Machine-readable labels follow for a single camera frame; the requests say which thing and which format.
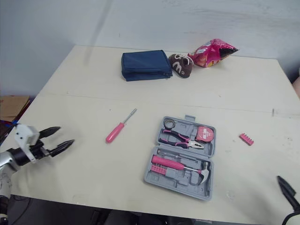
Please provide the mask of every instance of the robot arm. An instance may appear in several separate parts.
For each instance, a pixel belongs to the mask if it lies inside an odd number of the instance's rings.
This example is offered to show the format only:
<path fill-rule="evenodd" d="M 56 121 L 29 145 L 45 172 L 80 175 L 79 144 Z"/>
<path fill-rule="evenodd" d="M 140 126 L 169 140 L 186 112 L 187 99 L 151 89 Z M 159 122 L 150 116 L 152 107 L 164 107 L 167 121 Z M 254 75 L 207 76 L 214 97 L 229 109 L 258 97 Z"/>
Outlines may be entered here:
<path fill-rule="evenodd" d="M 11 176 L 22 165 L 35 163 L 36 160 L 51 156 L 54 157 L 66 150 L 74 140 L 59 144 L 53 150 L 44 149 L 41 138 L 48 137 L 58 131 L 60 127 L 50 127 L 38 132 L 34 127 L 18 124 L 15 140 L 19 144 L 17 149 L 8 149 L 0 153 L 0 225 L 8 224 L 8 201 L 11 193 Z"/>

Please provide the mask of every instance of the tape roll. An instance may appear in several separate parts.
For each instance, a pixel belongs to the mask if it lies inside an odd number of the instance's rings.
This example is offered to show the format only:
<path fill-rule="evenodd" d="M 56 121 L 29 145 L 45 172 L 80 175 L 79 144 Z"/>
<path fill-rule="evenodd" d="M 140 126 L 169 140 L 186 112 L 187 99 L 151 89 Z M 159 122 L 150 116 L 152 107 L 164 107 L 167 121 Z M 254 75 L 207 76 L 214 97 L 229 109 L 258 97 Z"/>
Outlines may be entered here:
<path fill-rule="evenodd" d="M 172 128 L 175 127 L 175 121 L 172 120 L 172 119 L 165 119 L 165 120 L 164 120 L 164 127 L 165 127 L 167 130 L 171 130 Z"/>

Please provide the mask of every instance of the floor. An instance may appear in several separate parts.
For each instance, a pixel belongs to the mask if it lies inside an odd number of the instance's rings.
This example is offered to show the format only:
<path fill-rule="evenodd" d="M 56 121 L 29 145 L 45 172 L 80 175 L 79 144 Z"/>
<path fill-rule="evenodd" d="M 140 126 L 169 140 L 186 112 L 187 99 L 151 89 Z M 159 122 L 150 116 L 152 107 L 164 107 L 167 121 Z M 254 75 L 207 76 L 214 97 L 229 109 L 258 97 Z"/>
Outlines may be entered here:
<path fill-rule="evenodd" d="M 17 222 L 14 223 L 26 207 L 26 212 L 20 217 L 20 219 L 18 219 Z M 13 195 L 11 197 L 8 208 L 9 225 L 12 223 L 14 223 L 13 225 L 131 225 L 136 224 L 136 219 L 141 218 L 141 215 L 147 218 L 147 221 L 149 221 L 149 217 L 159 217 L 159 215 L 107 210 L 88 206 L 44 201 L 40 199 L 30 199 L 17 195 Z M 188 224 L 241 225 L 200 220 L 191 220 Z"/>

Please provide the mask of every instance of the case latch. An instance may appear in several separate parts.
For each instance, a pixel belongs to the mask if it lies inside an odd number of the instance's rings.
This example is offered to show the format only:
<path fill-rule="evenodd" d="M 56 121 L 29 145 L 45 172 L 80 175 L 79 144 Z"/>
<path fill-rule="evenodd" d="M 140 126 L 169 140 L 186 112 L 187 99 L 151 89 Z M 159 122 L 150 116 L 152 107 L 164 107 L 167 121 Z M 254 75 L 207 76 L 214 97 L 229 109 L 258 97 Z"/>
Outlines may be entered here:
<path fill-rule="evenodd" d="M 188 121 L 191 121 L 191 122 L 195 122 L 196 117 L 195 117 L 195 116 L 189 116 L 189 115 L 186 115 L 184 119 L 185 119 L 185 120 L 188 120 Z"/>

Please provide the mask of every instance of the pink pliers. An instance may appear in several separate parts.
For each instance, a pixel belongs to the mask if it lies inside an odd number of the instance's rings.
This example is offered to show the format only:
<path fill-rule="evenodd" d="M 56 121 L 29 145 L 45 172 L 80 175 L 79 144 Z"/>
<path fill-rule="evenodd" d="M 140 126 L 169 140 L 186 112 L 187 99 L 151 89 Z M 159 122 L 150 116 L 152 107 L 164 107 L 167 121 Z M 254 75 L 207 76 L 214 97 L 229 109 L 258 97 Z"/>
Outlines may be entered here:
<path fill-rule="evenodd" d="M 187 149 L 189 147 L 195 148 L 195 149 L 204 149 L 204 146 L 196 141 L 191 141 L 191 139 L 188 136 L 182 135 L 176 131 L 173 130 L 162 130 L 163 134 L 169 134 L 173 137 L 176 137 L 177 139 L 181 140 L 182 142 L 170 142 L 167 139 L 160 138 L 158 141 L 165 144 L 170 144 L 172 146 L 179 146 L 184 149 Z"/>

